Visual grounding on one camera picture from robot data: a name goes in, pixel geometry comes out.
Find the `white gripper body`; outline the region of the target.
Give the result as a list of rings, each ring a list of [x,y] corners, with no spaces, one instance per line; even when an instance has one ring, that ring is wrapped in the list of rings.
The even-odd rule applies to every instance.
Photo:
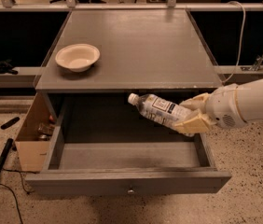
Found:
[[[206,114],[223,129],[240,128],[246,125],[236,104],[237,84],[220,87],[206,101]]]

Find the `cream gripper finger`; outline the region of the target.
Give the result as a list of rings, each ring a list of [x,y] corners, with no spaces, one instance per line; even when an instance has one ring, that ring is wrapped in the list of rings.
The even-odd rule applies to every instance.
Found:
[[[197,110],[199,109],[202,113],[206,112],[206,103],[210,98],[210,94],[208,92],[199,94],[192,98],[189,98],[185,101],[180,103],[180,106],[188,108],[190,110]]]
[[[185,120],[179,120],[173,127],[179,133],[205,133],[212,129],[215,121],[200,110],[193,111]]]

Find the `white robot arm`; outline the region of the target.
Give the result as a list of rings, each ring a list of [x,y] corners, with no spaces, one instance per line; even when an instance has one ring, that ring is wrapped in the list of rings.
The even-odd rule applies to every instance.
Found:
[[[241,128],[263,121],[263,79],[231,84],[203,93],[180,104],[192,113],[173,126],[179,133],[205,133],[218,126]]]

